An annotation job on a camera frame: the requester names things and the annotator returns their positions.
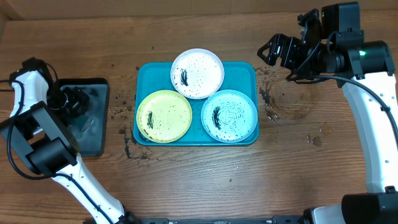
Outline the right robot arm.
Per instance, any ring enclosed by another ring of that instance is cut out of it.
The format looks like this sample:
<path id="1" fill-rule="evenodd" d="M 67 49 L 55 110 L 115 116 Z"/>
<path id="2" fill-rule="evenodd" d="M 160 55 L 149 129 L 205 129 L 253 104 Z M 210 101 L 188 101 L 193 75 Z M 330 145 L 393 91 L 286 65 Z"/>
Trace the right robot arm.
<path id="1" fill-rule="evenodd" d="M 297 22 L 301 38 L 276 34 L 257 55 L 270 66 L 289 69 L 289 82 L 336 81 L 357 125 L 367 191 L 347 194 L 336 205 L 308 208 L 292 223 L 396 223 L 396 68 L 389 47 L 365 41 L 357 2 L 313 9 Z"/>

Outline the pink speckled plate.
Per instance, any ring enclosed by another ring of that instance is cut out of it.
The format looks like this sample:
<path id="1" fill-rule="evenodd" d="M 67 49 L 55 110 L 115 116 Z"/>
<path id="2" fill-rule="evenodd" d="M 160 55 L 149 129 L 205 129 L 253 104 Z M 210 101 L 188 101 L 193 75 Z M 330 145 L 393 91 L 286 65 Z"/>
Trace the pink speckled plate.
<path id="1" fill-rule="evenodd" d="M 224 66 L 213 52 L 190 49 L 173 61 L 170 79 L 174 88 L 191 99 L 208 98 L 217 92 L 224 80 Z"/>

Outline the yellow speckled plate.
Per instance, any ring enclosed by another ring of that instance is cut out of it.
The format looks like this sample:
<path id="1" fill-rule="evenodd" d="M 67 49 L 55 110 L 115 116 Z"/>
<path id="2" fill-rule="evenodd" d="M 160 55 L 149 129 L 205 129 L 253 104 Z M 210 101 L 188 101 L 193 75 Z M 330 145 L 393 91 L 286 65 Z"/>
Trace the yellow speckled plate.
<path id="1" fill-rule="evenodd" d="M 180 139 L 190 128 L 192 107 L 181 94 L 159 90 L 143 99 L 136 112 L 136 124 L 148 140 L 166 144 Z"/>

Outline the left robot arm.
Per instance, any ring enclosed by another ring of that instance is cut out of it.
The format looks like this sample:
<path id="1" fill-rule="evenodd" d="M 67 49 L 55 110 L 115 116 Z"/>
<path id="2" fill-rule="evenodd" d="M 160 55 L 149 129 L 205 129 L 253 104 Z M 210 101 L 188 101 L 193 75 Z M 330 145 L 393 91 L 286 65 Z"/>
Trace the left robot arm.
<path id="1" fill-rule="evenodd" d="M 65 187 L 93 223 L 139 223 L 83 162 L 104 151 L 108 81 L 60 79 L 53 66 L 32 57 L 6 83 L 14 92 L 14 107 L 1 122 L 1 135 L 12 168 L 26 179 L 52 179 Z"/>

